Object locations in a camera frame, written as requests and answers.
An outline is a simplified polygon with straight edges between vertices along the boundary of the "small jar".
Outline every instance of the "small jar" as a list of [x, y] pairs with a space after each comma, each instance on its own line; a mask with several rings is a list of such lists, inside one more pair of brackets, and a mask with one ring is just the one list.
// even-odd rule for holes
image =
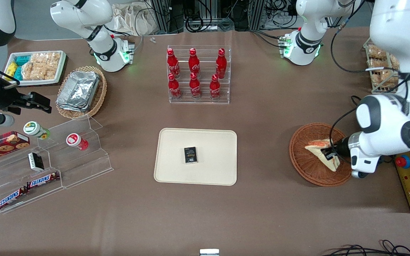
[[71, 133], [69, 136], [67, 136], [65, 142], [67, 143], [67, 145], [78, 148], [80, 150], [86, 150], [89, 145], [88, 141], [82, 138], [77, 133]]
[[38, 122], [29, 121], [23, 127], [23, 131], [29, 136], [35, 136], [39, 139], [46, 139], [50, 136], [50, 131], [42, 127]]

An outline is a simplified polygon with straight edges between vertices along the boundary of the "round wicker basket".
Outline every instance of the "round wicker basket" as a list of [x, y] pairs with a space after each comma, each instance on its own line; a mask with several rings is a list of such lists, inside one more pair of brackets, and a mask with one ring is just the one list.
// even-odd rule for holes
[[[102, 103], [104, 103], [105, 94], [107, 93], [107, 81], [105, 80], [105, 77], [104, 77], [104, 74], [102, 73], [102, 71], [100, 71], [98, 68], [95, 68], [93, 66], [83, 66], [81, 68], [77, 68], [73, 72], [75, 72], [75, 71], [84, 71], [84, 72], [93, 71], [96, 74], [99, 74], [99, 76], [100, 76], [100, 80], [99, 80], [99, 83], [98, 83], [98, 88], [96, 89], [96, 94], [94, 94], [93, 102], [91, 103], [91, 108], [88, 112], [78, 112], [78, 111], [72, 111], [72, 110], [65, 110], [65, 109], [60, 108], [57, 105], [58, 112], [60, 112], [60, 114], [62, 116], [66, 117], [66, 118], [71, 118], [71, 119], [78, 118], [78, 117], [81, 117], [81, 116], [86, 115], [86, 114], [88, 114], [90, 117], [92, 117], [101, 108]], [[64, 84], [65, 84], [67, 78], [69, 78], [70, 74], [72, 74], [72, 72], [69, 73], [69, 75], [67, 75], [67, 77], [63, 80], [63, 82], [61, 84], [61, 87], [60, 87], [60, 90], [58, 92], [58, 96], [61, 93], [61, 91], [64, 87]]]
[[[309, 141], [328, 138], [331, 125], [327, 123], [309, 123], [300, 127], [292, 136], [289, 143], [291, 162], [298, 173], [309, 182], [322, 186], [333, 187], [344, 184], [351, 177], [351, 167], [340, 159], [340, 166], [336, 172], [326, 167], [314, 154], [305, 149]], [[332, 140], [337, 142], [345, 134], [333, 129]]]

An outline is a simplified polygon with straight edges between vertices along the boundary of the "table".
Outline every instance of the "table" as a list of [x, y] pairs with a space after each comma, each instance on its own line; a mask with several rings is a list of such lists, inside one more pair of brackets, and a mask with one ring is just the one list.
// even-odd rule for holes
[[[276, 31], [273, 34], [284, 34]], [[349, 74], [332, 62], [329, 45], [311, 65], [295, 66], [248, 32], [181, 33], [145, 40], [134, 64], [105, 73], [109, 90], [95, 115], [115, 168], [101, 177], [0, 214], [1, 255], [198, 255], [219, 248], [225, 255], [320, 255], [346, 244], [380, 249], [379, 239], [410, 248], [410, 214], [392, 164], [363, 180], [317, 187], [294, 169], [288, 154], [292, 134], [311, 122], [333, 123], [353, 107], [349, 96], [369, 93], [368, 73]], [[360, 47], [368, 28], [344, 29], [335, 42], [338, 61], [365, 65]], [[170, 105], [165, 77], [167, 45], [232, 47], [232, 92], [228, 106]], [[96, 65], [82, 39], [14, 40], [9, 52], [63, 50], [66, 72]], [[20, 89], [52, 99], [58, 87]], [[14, 130], [27, 121], [45, 127], [67, 121], [23, 110]], [[235, 185], [158, 183], [153, 178], [161, 129], [229, 129], [238, 135]], [[341, 121], [358, 130], [355, 115]], [[8, 131], [0, 128], [0, 134]]]

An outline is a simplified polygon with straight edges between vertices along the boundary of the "beige tray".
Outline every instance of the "beige tray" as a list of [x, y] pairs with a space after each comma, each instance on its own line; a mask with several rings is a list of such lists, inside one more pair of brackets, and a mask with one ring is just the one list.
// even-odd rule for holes
[[[72, 110], [65, 110], [65, 109], [58, 107], [57, 105], [58, 112], [60, 112], [60, 114], [64, 116], [65, 118], [71, 118], [71, 119], [78, 118], [86, 114], [92, 117], [99, 111], [99, 109], [102, 106], [102, 103], [104, 103], [105, 94], [107, 93], [107, 81], [105, 80], [105, 77], [102, 71], [100, 71], [98, 68], [95, 68], [93, 66], [83, 66], [81, 68], [77, 68], [73, 72], [75, 71], [84, 71], [84, 72], [93, 71], [99, 74], [99, 76], [101, 76], [101, 79], [99, 80], [99, 83], [98, 83], [98, 89], [96, 90], [96, 94], [94, 94], [93, 102], [91, 103], [91, 109], [88, 112], [78, 112], [78, 111], [72, 111]], [[72, 74], [72, 72], [69, 73], [69, 75], [67, 75], [66, 78], [64, 78], [61, 84], [60, 90], [58, 92], [58, 96], [61, 93], [64, 87], [64, 84], [67, 81], [67, 78], [69, 78], [70, 74]]]
[[[196, 148], [196, 163], [185, 163], [187, 147]], [[231, 186], [236, 182], [236, 169], [234, 131], [164, 128], [159, 133], [154, 167], [158, 182]]]

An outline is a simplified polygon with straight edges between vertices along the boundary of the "red button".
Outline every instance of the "red button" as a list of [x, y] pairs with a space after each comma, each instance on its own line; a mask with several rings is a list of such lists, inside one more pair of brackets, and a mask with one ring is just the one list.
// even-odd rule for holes
[[404, 157], [397, 157], [395, 159], [395, 164], [399, 167], [405, 167], [407, 165], [407, 161]]

